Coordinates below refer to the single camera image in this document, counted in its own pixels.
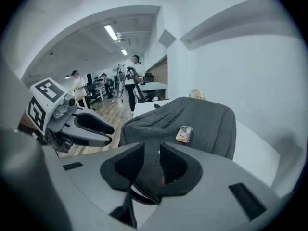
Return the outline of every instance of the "black speaker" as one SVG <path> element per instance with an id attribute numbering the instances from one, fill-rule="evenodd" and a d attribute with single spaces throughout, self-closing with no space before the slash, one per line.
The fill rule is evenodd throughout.
<path id="1" fill-rule="evenodd" d="M 87 78 L 88 78 L 88 83 L 89 83 L 89 85 L 92 85 L 92 84 L 93 84 L 93 81 L 92 81 L 92 76 L 91 76 L 91 74 L 87 74 Z"/>

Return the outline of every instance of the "wooden floor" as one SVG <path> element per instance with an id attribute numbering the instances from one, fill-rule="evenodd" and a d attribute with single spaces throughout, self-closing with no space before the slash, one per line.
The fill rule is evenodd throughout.
<path id="1" fill-rule="evenodd" d="M 122 103 L 121 98 L 117 99 L 114 97 L 113 99 L 107 99 L 107 96 L 104 96 L 103 102 L 99 100 L 91 104 L 91 108 L 94 108 L 98 114 L 105 118 L 109 124 L 115 128 L 114 134 L 108 135 L 112 138 L 112 142 L 109 145 L 105 147 L 89 147 L 74 144 L 69 150 L 69 153 L 57 152 L 58 156 L 84 155 L 118 147 L 121 128 L 124 123 L 132 119 L 126 91 L 123 92 L 123 100 Z"/>

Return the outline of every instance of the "black cap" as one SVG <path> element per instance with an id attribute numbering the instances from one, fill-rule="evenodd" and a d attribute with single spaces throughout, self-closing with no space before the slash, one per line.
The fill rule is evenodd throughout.
<path id="1" fill-rule="evenodd" d="M 74 70 L 71 74 L 71 76 L 73 76 L 74 74 L 78 74 L 78 71 L 77 70 Z"/>
<path id="2" fill-rule="evenodd" d="M 133 55 L 133 57 L 136 57 L 138 59 L 138 62 L 139 62 L 140 57 L 138 55 Z"/>

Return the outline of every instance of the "desk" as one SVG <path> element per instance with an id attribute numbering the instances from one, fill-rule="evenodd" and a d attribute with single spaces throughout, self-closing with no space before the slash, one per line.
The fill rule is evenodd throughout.
<path id="1" fill-rule="evenodd" d="M 141 91 L 165 90 L 165 98 L 167 98 L 168 85 L 160 82 L 148 82 L 145 85 L 139 85 Z"/>
<path id="2" fill-rule="evenodd" d="M 133 118 L 154 110 L 155 103 L 162 106 L 170 101 L 172 100 L 137 103 Z M 238 120 L 236 121 L 236 134 L 233 162 L 271 187 L 280 160 L 279 154 Z"/>
<path id="3" fill-rule="evenodd" d="M 99 90 L 100 91 L 100 96 L 101 96 L 101 99 L 102 99 L 102 102 L 104 101 L 104 98 L 103 98 L 103 91 L 102 91 L 102 86 L 101 87 L 96 87 L 94 90 Z"/>
<path id="4" fill-rule="evenodd" d="M 82 99 L 82 101 L 83 101 L 83 105 L 85 106 L 85 108 L 87 108 L 88 106 L 87 106 L 87 103 L 86 103 L 86 99 L 85 99 L 85 97 L 75 98 L 75 101 L 76 101 L 76 102 L 78 102 L 80 99 Z"/>

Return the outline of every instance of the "fluorescent light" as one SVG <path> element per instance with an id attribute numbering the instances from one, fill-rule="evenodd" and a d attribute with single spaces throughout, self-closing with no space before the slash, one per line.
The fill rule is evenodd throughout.
<path id="1" fill-rule="evenodd" d="M 125 49 L 122 49 L 121 51 L 122 51 L 123 55 L 127 56 L 127 52 L 126 52 Z"/>
<path id="2" fill-rule="evenodd" d="M 112 27 L 110 25 L 106 25 L 105 29 L 109 33 L 109 35 L 111 36 L 111 38 L 113 40 L 117 40 L 117 36 L 116 36 L 115 32 L 113 31 L 113 29 L 112 29 Z"/>

